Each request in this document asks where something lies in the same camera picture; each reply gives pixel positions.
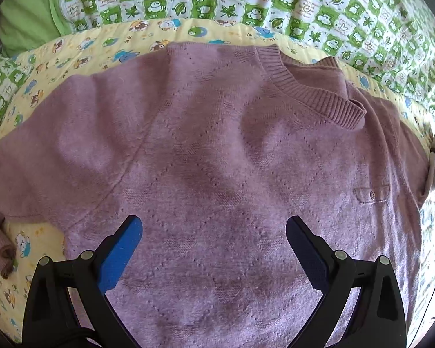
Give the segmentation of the purple knit sweater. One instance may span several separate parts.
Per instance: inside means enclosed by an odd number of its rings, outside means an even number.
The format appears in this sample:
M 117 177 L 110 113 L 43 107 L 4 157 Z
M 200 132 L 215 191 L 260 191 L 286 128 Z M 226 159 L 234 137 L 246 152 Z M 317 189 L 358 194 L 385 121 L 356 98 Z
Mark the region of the purple knit sweater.
M 286 347 L 317 302 L 293 215 L 389 257 L 412 316 L 428 168 L 395 105 L 331 57 L 171 43 L 69 77 L 0 140 L 0 224 L 51 223 L 74 257 L 137 215 L 109 300 L 141 346 Z

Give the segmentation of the yellow bear print quilt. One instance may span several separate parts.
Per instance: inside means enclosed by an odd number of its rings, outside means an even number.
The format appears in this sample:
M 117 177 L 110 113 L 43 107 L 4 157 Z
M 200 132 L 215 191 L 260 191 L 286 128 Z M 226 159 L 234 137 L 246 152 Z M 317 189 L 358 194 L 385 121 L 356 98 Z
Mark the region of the yellow bear print quilt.
M 62 81 L 72 75 L 90 75 L 117 66 L 120 56 L 149 53 L 172 42 L 209 42 L 228 45 L 275 44 L 296 61 L 314 63 L 325 53 L 300 45 L 287 35 L 262 32 L 232 21 L 182 19 L 177 28 L 167 29 L 160 20 L 141 23 L 136 31 L 132 23 L 115 23 L 55 39 L 20 54 L 17 62 L 31 66 L 28 80 L 14 94 L 5 112 L 0 138 L 24 122 L 33 110 Z M 420 213 L 421 253 L 418 291 L 408 344 L 415 347 L 435 321 L 435 191 Z M 14 243 L 23 243 L 16 252 L 11 276 L 0 275 L 0 330 L 12 342 L 19 342 L 31 277 L 37 260 L 48 254 L 63 256 L 63 235 L 48 224 L 11 223 L 4 231 Z

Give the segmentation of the green checkered frog quilt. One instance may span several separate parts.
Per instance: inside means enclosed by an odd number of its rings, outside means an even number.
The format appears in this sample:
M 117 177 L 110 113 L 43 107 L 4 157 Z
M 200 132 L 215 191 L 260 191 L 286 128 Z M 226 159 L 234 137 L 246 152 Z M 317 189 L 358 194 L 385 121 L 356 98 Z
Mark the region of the green checkered frog quilt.
M 424 0 L 3 0 L 0 127 L 31 66 L 17 57 L 115 23 L 232 21 L 287 35 L 345 64 L 362 88 L 393 101 L 424 146 L 435 134 L 435 15 Z

